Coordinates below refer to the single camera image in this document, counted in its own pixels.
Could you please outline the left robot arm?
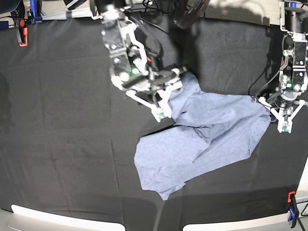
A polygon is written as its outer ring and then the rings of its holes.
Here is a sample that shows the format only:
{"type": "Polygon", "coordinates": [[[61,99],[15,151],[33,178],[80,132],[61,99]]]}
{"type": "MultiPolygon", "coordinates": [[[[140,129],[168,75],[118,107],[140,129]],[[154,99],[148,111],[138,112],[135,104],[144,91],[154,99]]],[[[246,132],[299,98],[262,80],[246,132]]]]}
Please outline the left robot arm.
{"type": "Polygon", "coordinates": [[[279,108],[298,105],[296,99],[308,89],[308,11],[297,7],[306,0],[280,0],[282,64],[279,69],[277,93],[270,97],[279,108]]]}

